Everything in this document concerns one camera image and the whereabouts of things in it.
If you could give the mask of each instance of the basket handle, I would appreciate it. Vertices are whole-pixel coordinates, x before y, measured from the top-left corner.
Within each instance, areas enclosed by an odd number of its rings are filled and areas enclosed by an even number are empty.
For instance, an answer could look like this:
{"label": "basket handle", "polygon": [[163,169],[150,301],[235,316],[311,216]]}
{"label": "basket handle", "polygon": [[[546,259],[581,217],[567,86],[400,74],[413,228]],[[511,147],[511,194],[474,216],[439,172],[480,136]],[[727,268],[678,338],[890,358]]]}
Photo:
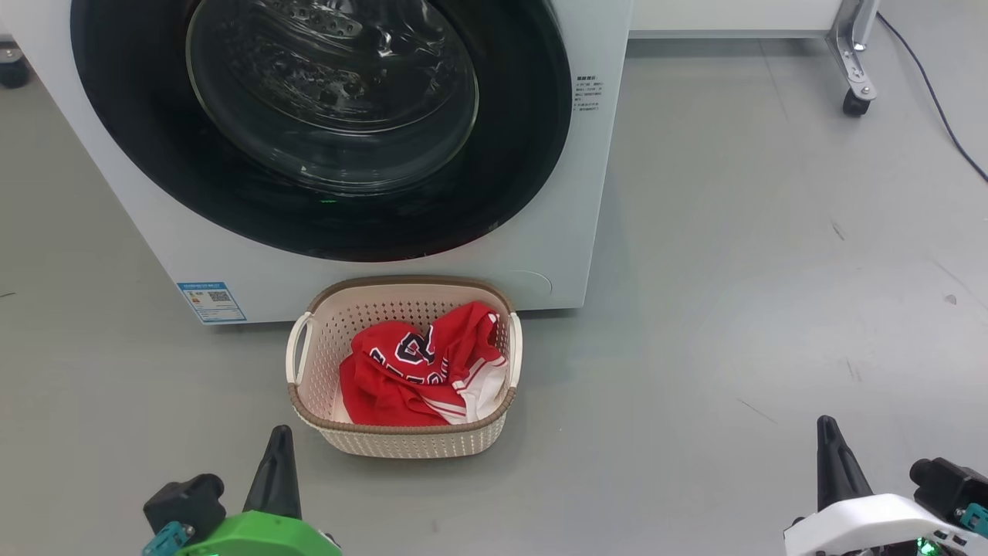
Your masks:
{"label": "basket handle", "polygon": [[511,326],[508,328],[508,341],[511,344],[511,366],[508,367],[508,384],[518,388],[518,379],[522,377],[522,320],[511,313]]}
{"label": "basket handle", "polygon": [[[288,335],[288,348],[285,350],[285,374],[289,384],[296,386],[302,382],[302,373],[305,372],[305,359],[308,357],[309,341],[312,339],[312,313],[306,311],[304,315],[295,321]],[[298,337],[305,328],[305,343],[302,345],[302,358],[298,361],[298,368],[295,369],[295,356],[298,350]]]}

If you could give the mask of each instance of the white fabric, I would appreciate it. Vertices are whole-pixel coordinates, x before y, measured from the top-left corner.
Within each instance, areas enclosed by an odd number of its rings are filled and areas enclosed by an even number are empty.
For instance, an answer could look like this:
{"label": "white fabric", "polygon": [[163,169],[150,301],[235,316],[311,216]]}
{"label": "white fabric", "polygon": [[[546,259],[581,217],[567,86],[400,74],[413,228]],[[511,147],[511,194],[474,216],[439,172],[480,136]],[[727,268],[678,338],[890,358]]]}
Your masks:
{"label": "white fabric", "polygon": [[[490,417],[501,407],[503,398],[500,396],[505,381],[508,380],[508,360],[499,357],[494,361],[477,359],[470,367],[469,377],[465,381],[456,381],[453,388],[463,398],[466,411],[460,406],[451,406],[434,400],[423,401],[449,424],[467,424]],[[330,419],[336,422],[353,423],[347,406],[343,403],[343,389],[336,391],[333,402],[333,415]]]}

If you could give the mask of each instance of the red clothing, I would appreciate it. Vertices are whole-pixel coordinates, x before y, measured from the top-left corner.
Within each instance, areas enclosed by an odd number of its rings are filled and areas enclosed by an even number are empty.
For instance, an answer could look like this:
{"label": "red clothing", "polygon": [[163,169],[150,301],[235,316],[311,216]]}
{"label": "red clothing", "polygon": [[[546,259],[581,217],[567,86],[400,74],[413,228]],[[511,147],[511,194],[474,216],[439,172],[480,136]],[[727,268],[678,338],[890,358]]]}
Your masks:
{"label": "red clothing", "polygon": [[491,345],[497,322],[496,312],[474,302],[437,319],[424,337],[407,323],[381,323],[361,331],[351,344],[353,353],[340,364],[340,388],[350,418],[357,424],[391,426],[466,421],[469,411],[462,393],[475,376],[483,376],[478,371],[506,368]]}

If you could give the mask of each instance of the black door rim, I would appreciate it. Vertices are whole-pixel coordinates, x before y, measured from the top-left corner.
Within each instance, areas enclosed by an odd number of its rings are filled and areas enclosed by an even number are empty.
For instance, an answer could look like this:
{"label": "black door rim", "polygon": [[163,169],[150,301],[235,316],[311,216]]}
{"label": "black door rim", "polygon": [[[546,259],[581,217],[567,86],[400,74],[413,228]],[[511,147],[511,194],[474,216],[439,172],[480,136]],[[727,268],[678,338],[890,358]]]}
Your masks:
{"label": "black door rim", "polygon": [[416,258],[464,245],[513,218],[565,145],[569,62],[539,0],[432,0],[466,44],[479,84],[473,132],[415,188],[355,198],[277,174],[212,123],[185,66],[196,0],[73,0],[84,89],[111,136],[159,187],[232,232],[345,261]]}

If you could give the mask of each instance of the black cable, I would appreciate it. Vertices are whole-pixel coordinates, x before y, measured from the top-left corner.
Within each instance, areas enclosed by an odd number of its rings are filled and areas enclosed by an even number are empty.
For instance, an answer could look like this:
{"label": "black cable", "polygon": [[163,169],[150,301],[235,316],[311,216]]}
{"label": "black cable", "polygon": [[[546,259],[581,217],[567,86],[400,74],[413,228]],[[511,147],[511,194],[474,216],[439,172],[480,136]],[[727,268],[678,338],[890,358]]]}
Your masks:
{"label": "black cable", "polygon": [[950,127],[950,123],[947,121],[947,115],[944,114],[944,109],[940,106],[940,99],[937,98],[937,92],[933,90],[933,85],[930,83],[930,78],[926,74],[926,68],[923,67],[922,63],[920,63],[920,58],[916,57],[916,53],[913,52],[911,47],[909,47],[909,43],[906,43],[906,40],[902,38],[902,34],[896,31],[895,28],[892,27],[892,24],[888,23],[885,16],[878,13],[876,14],[876,17],[878,18],[878,21],[884,24],[884,26],[887,27],[888,30],[899,39],[899,42],[906,47],[906,50],[909,51],[909,55],[913,56],[913,61],[916,62],[916,66],[920,68],[920,73],[923,74],[923,80],[926,81],[927,89],[930,90],[930,96],[933,97],[933,103],[937,105],[937,112],[940,112],[940,119],[944,122],[944,127],[947,128],[947,133],[950,134],[950,140],[953,141],[953,145],[957,147],[957,150],[960,151],[961,156],[967,160],[967,163],[974,168],[974,171],[981,176],[981,179],[988,181],[988,173],[985,173],[985,171],[981,169],[981,166],[979,166],[978,163],[971,158],[971,155],[964,150],[964,147],[960,146],[960,141],[957,140],[957,136],[953,134],[953,128]]}

